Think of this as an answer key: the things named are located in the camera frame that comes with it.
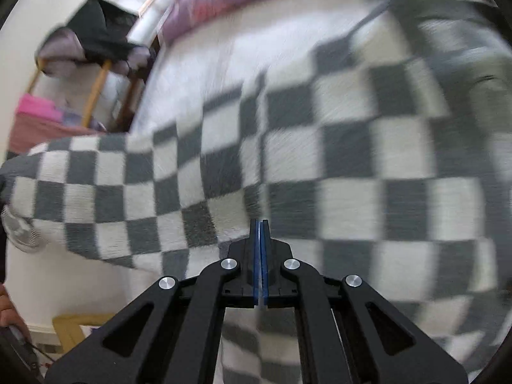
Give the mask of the person's hand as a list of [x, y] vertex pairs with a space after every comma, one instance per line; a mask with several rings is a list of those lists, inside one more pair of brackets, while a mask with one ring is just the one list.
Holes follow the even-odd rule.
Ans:
[[28, 341], [31, 341], [28, 327], [11, 301], [10, 295], [3, 284], [0, 284], [0, 325], [3, 328], [16, 327]]

